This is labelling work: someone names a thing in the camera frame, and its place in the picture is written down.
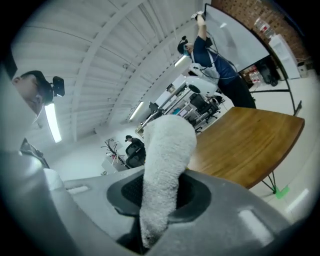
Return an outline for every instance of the blue shirt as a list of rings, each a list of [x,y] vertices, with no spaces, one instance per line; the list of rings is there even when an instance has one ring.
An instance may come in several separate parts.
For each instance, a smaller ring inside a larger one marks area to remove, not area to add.
[[[237,76],[237,72],[232,68],[229,62],[219,55],[209,51],[212,55],[216,71],[220,75],[219,84],[227,85],[233,81]],[[193,46],[194,62],[203,67],[212,67],[211,60],[206,48],[206,41],[201,37],[197,37]]]

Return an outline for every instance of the white fluffy cover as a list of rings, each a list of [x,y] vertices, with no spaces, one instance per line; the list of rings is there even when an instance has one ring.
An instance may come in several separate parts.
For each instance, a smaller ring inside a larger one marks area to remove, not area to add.
[[[177,115],[164,115],[144,129],[146,149],[140,228],[143,246],[151,248],[176,210],[179,176],[196,148],[192,125]]]

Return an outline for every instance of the gray plastic housing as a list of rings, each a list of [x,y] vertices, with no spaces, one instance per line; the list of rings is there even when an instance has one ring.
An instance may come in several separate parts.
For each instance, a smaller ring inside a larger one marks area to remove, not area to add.
[[[47,252],[69,255],[136,253],[116,241],[130,233],[132,216],[119,214],[107,199],[109,187],[143,169],[71,180],[49,192],[41,163],[32,156],[1,153],[1,195],[16,223]],[[211,193],[210,204],[196,219],[169,224],[148,256],[252,255],[263,245],[239,217],[250,210],[274,238],[290,225],[262,199],[230,181],[186,170]],[[71,195],[68,190],[86,186]]]

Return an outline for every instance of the wooden table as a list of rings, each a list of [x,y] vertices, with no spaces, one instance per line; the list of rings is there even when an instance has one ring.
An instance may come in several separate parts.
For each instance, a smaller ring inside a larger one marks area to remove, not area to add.
[[[296,116],[233,107],[197,136],[188,168],[250,189],[273,174],[304,126]]]

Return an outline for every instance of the brick wall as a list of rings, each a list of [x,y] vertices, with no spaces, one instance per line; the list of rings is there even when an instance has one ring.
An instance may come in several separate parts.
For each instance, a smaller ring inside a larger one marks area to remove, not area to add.
[[[306,59],[309,55],[298,33],[284,20],[284,15],[268,3],[260,0],[212,0],[211,5],[240,21],[248,29],[253,29],[266,43],[269,39],[255,27],[257,18],[266,21],[281,34],[297,59]]]

